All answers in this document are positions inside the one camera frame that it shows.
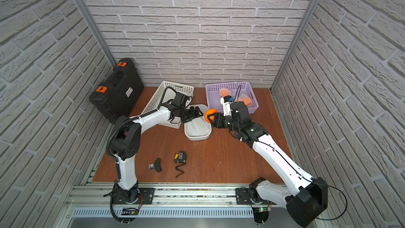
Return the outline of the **white foam net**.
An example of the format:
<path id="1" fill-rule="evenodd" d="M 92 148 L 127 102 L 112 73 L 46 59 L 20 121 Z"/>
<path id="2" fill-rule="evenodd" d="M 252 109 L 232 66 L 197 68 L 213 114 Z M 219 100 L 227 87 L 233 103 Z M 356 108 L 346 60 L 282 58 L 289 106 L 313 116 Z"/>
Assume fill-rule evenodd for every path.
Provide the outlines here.
<path id="1" fill-rule="evenodd" d="M 192 125 L 194 127 L 194 129 L 192 129 L 192 135 L 203 136 L 209 134 L 209 128 L 207 127 L 206 121 L 203 119 L 203 117 L 192 120 Z"/>

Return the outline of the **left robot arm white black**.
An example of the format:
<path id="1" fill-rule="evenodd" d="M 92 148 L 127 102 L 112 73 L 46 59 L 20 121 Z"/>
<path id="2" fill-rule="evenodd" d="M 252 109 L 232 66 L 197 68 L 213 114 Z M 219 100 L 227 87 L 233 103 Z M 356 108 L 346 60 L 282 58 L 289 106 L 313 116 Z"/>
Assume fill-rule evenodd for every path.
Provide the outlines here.
<path id="1" fill-rule="evenodd" d="M 163 105 L 136 117 L 120 117 L 106 146 L 106 154 L 111 157 L 117 169 L 117 180 L 113 195 L 119 196 L 122 203 L 133 204 L 141 198 L 135 172 L 135 156 L 140 148 L 141 135 L 159 123 L 176 117 L 186 123 L 203 116 L 196 106 L 175 106 L 165 102 Z"/>

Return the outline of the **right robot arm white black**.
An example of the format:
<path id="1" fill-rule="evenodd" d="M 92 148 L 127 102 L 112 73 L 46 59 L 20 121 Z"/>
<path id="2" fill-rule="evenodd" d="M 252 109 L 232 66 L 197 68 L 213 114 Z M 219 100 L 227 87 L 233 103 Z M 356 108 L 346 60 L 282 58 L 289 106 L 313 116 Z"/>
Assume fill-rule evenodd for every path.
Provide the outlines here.
<path id="1" fill-rule="evenodd" d="M 279 148 L 262 125 L 252 122 L 250 116 L 241 117 L 239 113 L 231 116 L 209 110 L 205 119 L 215 128 L 228 129 L 237 140 L 248 144 L 283 180 L 284 186 L 267 180 L 260 181 L 255 186 L 255 191 L 262 200 L 285 208 L 291 218 L 303 228 L 327 209 L 326 181 L 321 177 L 314 178 L 301 169 Z"/>

